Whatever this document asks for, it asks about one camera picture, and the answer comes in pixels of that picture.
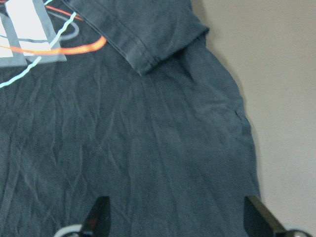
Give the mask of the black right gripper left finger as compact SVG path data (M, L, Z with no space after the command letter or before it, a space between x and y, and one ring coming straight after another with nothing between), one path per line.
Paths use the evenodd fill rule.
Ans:
M110 197L99 197L80 228L81 237L108 237L111 230Z

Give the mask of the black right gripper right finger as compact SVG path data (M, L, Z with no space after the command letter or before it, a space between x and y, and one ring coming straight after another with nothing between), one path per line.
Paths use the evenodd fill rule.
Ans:
M256 196L244 198L243 226L249 237L290 236L290 232Z

